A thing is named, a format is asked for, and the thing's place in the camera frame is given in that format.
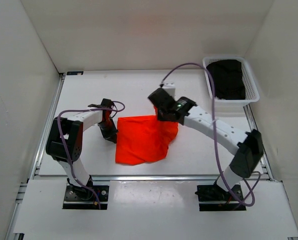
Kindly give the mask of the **orange shorts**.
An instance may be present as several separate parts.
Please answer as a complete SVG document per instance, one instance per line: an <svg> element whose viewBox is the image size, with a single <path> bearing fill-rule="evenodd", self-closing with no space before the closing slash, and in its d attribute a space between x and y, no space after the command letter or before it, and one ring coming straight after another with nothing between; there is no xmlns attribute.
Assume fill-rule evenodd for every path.
<svg viewBox="0 0 298 240"><path fill-rule="evenodd" d="M159 121L157 114L118 118L115 162L135 166L165 159L179 124Z"/></svg>

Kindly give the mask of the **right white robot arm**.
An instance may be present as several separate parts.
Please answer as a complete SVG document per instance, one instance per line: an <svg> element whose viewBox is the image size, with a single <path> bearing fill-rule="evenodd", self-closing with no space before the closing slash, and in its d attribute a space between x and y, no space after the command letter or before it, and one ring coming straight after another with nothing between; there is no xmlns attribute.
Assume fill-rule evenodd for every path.
<svg viewBox="0 0 298 240"><path fill-rule="evenodd" d="M246 132L216 120L214 113L207 113L193 100L187 97L175 100L161 87L148 99L157 109L159 121L179 123L197 130L214 140L216 151L221 145L234 156L225 170L219 170L213 194L219 200L226 199L230 194L236 198L232 191L234 185L249 178L264 155L261 133L256 129Z"/></svg>

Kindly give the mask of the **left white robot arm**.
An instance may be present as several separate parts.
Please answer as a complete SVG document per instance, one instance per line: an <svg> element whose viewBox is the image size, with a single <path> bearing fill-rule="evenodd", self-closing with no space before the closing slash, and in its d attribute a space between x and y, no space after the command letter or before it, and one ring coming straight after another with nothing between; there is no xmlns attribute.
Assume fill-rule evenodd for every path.
<svg viewBox="0 0 298 240"><path fill-rule="evenodd" d="M111 116L112 112L120 112L117 103L104 98L84 110L64 110L52 122L45 151L62 166L73 193L84 201L98 201L98 194L80 158L83 133L97 125L106 141L117 143L118 130Z"/></svg>

